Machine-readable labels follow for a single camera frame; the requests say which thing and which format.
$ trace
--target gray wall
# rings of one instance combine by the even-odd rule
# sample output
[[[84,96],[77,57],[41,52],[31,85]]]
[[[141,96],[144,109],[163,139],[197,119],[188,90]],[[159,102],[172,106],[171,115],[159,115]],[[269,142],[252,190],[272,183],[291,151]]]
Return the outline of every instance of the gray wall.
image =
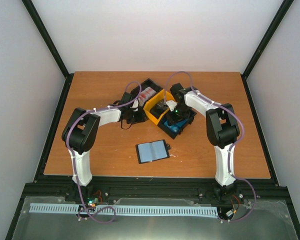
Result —
[[[0,0],[0,240],[32,182],[63,76],[21,0]]]
[[[281,2],[33,1],[71,72],[241,72]]]
[[[275,171],[300,221],[300,1],[294,1],[248,84]]]

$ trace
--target purple cable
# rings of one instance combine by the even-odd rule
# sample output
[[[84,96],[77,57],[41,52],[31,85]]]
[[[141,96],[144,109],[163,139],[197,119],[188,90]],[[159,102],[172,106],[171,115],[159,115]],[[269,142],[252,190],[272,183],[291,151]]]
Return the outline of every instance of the purple cable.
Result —
[[[171,78],[172,78],[173,76],[175,76],[175,75],[177,75],[177,74],[181,74],[181,73],[187,74],[187,75],[189,76],[189,78],[190,78],[190,87],[191,87],[191,90],[192,90],[194,93],[196,92],[196,90],[195,90],[194,87],[193,87],[193,78],[192,78],[191,74],[190,74],[189,72],[187,72],[187,71],[177,71],[177,72],[173,73],[173,74],[168,78],[168,80],[166,81],[165,89],[164,89],[164,103],[166,103],[166,91],[167,91],[167,88],[168,88],[168,83],[169,83],[169,81],[171,80]],[[238,144],[238,143],[242,140],[242,138],[244,137],[244,135],[245,135],[245,128],[244,128],[244,125],[243,125],[243,123],[241,122],[241,120],[240,120],[240,119],[239,119],[232,111],[230,111],[229,109],[225,108],[224,106],[221,106],[221,105],[218,104],[218,103],[215,103],[214,101],[212,101],[211,99],[207,98],[206,96],[204,96],[204,95],[201,94],[201,93],[200,93],[198,96],[199,96],[199,98],[203,99],[204,101],[208,102],[209,104],[211,104],[211,105],[213,105],[213,106],[215,106],[215,107],[221,108],[222,110],[224,110],[224,111],[226,111],[227,113],[229,113],[231,116],[233,116],[233,117],[237,120],[237,122],[238,122],[238,123],[240,124],[240,126],[241,126],[241,131],[242,131],[241,136],[240,136],[240,137],[238,138],[238,140],[235,141],[235,142],[230,146],[230,148],[229,148],[228,158],[227,158],[227,168],[228,168],[228,172],[229,172],[229,173],[232,173],[232,174],[231,174],[232,177],[234,177],[236,180],[244,181],[244,182],[246,182],[246,183],[250,186],[250,188],[251,188],[251,190],[252,190],[252,192],[253,192],[254,204],[252,205],[251,210],[250,210],[246,215],[244,215],[243,217],[240,217],[239,219],[231,220],[231,221],[230,221],[231,223],[239,222],[239,221],[245,219],[247,216],[250,215],[250,213],[251,213],[251,212],[253,211],[253,209],[255,208],[255,204],[256,204],[256,202],[257,202],[257,195],[256,195],[256,191],[255,191],[254,187],[251,185],[251,183],[250,183],[248,180],[246,180],[246,179],[244,179],[244,178],[241,178],[241,177],[236,177],[235,174],[231,171],[231,166],[230,166],[231,150],[232,150],[232,149],[235,147],[235,145]]]
[[[84,198],[82,196],[82,191],[81,191],[81,187],[80,187],[80,180],[79,180],[79,177],[78,177],[78,172],[77,172],[77,166],[76,166],[76,158],[75,158],[75,151],[70,147],[69,145],[69,140],[70,140],[70,135],[72,133],[72,131],[74,130],[74,128],[77,126],[77,124],[79,123],[79,121],[85,117],[86,115],[88,114],[91,114],[91,113],[95,113],[96,111],[101,111],[101,110],[107,110],[107,109],[116,109],[116,108],[120,108],[120,107],[124,107],[126,105],[129,105],[131,103],[133,103],[135,100],[138,99],[138,97],[140,96],[141,92],[142,92],[142,87],[141,87],[141,84],[137,81],[132,81],[130,82],[127,87],[132,84],[132,83],[137,83],[139,85],[139,93],[138,95],[131,101],[127,102],[127,103],[124,103],[124,104],[121,104],[121,105],[118,105],[118,106],[108,106],[108,107],[103,107],[103,108],[99,108],[99,109],[96,109],[96,110],[88,110],[86,111],[85,113],[83,113],[81,116],[78,117],[77,120],[75,120],[75,122],[72,124],[72,126],[70,127],[69,129],[69,132],[66,136],[66,140],[65,140],[65,144],[66,144],[66,147],[69,149],[69,151],[71,152],[71,155],[72,155],[72,163],[73,163],[73,173],[75,175],[75,179],[76,179],[76,183],[77,183],[77,186],[78,186],[78,191],[79,191],[79,196],[80,196],[80,200],[81,200],[81,203],[83,205],[83,208],[84,208],[84,211],[88,214],[88,216],[93,219],[95,222],[99,223],[99,224],[109,224],[111,223],[115,217],[116,217],[116,210],[112,207],[112,206],[106,206],[106,207],[103,207],[101,208],[100,210],[98,210],[95,214],[91,215],[88,211],[88,208],[86,207],[85,205],[85,201],[84,201]],[[112,209],[113,210],[113,218],[109,221],[99,221],[97,219],[94,218],[94,215],[100,213],[102,210],[104,209]]]

